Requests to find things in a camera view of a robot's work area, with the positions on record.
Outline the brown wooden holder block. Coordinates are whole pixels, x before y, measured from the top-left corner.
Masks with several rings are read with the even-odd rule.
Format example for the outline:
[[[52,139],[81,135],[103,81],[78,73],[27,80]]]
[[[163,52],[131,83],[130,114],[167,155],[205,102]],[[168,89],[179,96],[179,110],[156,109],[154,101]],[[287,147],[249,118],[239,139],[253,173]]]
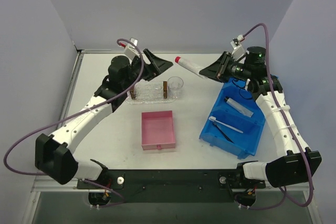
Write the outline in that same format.
[[[167,99],[168,96],[168,86],[167,86],[167,81],[163,82],[163,98]]]
[[[132,87],[129,92],[130,92],[131,99],[135,100],[137,98],[135,87]]]

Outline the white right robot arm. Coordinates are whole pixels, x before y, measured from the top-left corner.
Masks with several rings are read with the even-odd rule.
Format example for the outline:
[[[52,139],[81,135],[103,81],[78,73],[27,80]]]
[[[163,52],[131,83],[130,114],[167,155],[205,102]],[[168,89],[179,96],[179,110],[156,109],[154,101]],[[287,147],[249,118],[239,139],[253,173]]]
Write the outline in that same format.
[[[225,51],[214,63],[199,71],[200,75],[221,83],[232,78],[245,81],[246,90],[261,109],[271,130],[279,157],[269,163],[242,164],[244,178],[268,181],[272,187],[312,184],[322,157],[304,141],[291,117],[280,81],[269,70],[269,50],[252,46],[247,48],[244,58],[241,63]]]

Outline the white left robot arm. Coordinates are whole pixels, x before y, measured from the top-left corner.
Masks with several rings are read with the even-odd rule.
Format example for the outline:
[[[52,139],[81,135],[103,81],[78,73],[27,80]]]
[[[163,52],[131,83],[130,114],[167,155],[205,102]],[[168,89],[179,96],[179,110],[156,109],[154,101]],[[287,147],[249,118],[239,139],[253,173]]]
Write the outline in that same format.
[[[87,134],[125,101],[129,86],[140,80],[151,81],[173,66],[172,62],[155,56],[148,49],[144,49],[143,54],[149,63],[142,62],[138,55],[126,54],[112,58],[108,75],[81,110],[81,115],[67,121],[50,135],[41,134],[37,137],[36,168],[61,185],[73,178],[89,179],[96,188],[106,185],[106,166],[93,159],[88,162],[77,161],[73,154]]]

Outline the red-capped toothpaste tube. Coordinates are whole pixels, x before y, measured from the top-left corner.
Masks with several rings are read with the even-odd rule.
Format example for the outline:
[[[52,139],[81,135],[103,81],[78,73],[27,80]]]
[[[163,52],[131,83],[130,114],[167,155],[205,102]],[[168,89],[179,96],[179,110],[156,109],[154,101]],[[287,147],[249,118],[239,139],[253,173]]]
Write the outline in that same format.
[[[195,64],[195,63],[193,63],[193,62],[191,62],[191,61],[189,61],[187,59],[181,58],[181,57],[176,57],[175,58],[175,62],[179,66],[181,66],[184,69],[188,70],[189,72],[197,75],[198,77],[200,77],[202,79],[207,79],[206,76],[200,74],[200,71],[203,70],[204,67],[199,66],[199,65],[197,65],[197,64]]]

